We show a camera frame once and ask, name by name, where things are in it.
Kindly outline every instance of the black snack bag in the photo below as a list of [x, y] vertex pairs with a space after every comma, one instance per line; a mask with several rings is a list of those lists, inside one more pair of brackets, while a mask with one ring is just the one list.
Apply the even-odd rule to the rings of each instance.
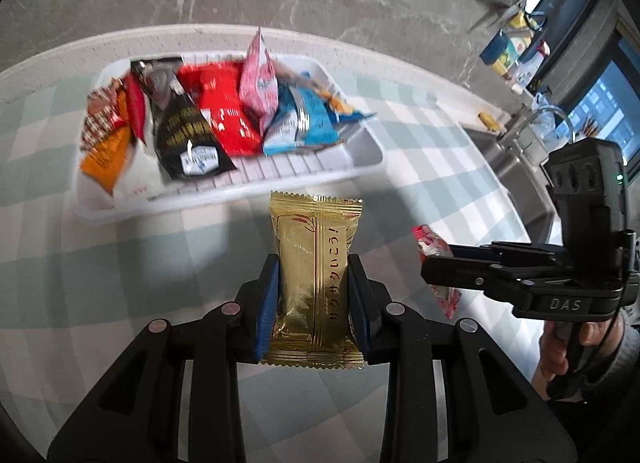
[[166, 109], [171, 93], [169, 83], [182, 65], [182, 57], [162, 57], [131, 61], [131, 72], [140, 82], [140, 87], [154, 102], [154, 119]]
[[144, 83], [156, 101], [156, 153], [172, 179], [216, 176], [236, 166], [213, 136], [191, 97], [166, 66], [145, 71]]

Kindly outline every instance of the kitchen sink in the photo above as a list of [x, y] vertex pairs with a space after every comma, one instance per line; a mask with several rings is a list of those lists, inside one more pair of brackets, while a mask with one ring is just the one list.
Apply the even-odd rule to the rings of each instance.
[[531, 242], [548, 242], [556, 210], [542, 167], [533, 166], [525, 154], [498, 143], [493, 134], [470, 128], [465, 131], [507, 189]]

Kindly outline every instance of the white plastic tray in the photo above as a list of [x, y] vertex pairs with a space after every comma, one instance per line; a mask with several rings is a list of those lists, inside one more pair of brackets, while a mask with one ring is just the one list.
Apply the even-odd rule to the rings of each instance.
[[[182, 55], [185, 63], [215, 62], [229, 58], [244, 58], [239, 51], [202, 51], [196, 53], [163, 53], [158, 56]], [[316, 60], [304, 56], [271, 56], [293, 71], [309, 72], [313, 78], [342, 93], [329, 73]], [[108, 64], [95, 87], [106, 86], [113, 77], [124, 75], [132, 58]], [[318, 185], [354, 178], [379, 170], [384, 164], [383, 149], [366, 122], [359, 122], [340, 134], [346, 143], [311, 154], [278, 154], [276, 156], [234, 157], [236, 171], [215, 178], [188, 182], [182, 188], [167, 192], [152, 200], [116, 202], [91, 178], [79, 170], [83, 153], [76, 153], [71, 187], [71, 210], [89, 224], [122, 221], [134, 216], [156, 214], [219, 203], [226, 200], [265, 194], [272, 190], [291, 190], [306, 185]]]

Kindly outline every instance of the yellow item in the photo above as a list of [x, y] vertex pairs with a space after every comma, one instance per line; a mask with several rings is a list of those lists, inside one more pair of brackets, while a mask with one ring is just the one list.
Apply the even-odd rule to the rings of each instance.
[[481, 112], [480, 114], [478, 114], [478, 118], [480, 118], [480, 121], [484, 123], [484, 126], [488, 130], [492, 130], [494, 132], [500, 132], [500, 129], [501, 129], [500, 124], [496, 122], [494, 117], [492, 117], [490, 114], [487, 114], [486, 112]]

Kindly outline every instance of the pink snack bag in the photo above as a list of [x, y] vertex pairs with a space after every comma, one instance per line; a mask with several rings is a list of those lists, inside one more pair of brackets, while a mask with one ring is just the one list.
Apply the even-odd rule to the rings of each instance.
[[[431, 255], [444, 255], [453, 257], [449, 245], [436, 232], [431, 230], [426, 224], [415, 226], [411, 229], [415, 239], [418, 241], [418, 250], [420, 252], [420, 262], [423, 263]], [[438, 299], [438, 303], [442, 308], [444, 316], [449, 320], [453, 318], [453, 314], [460, 302], [460, 290], [458, 288], [450, 288], [445, 286], [435, 286], [430, 284], [433, 294]]]
[[260, 27], [246, 52], [239, 94], [242, 105], [257, 118], [260, 135], [264, 136], [278, 109], [278, 83]]

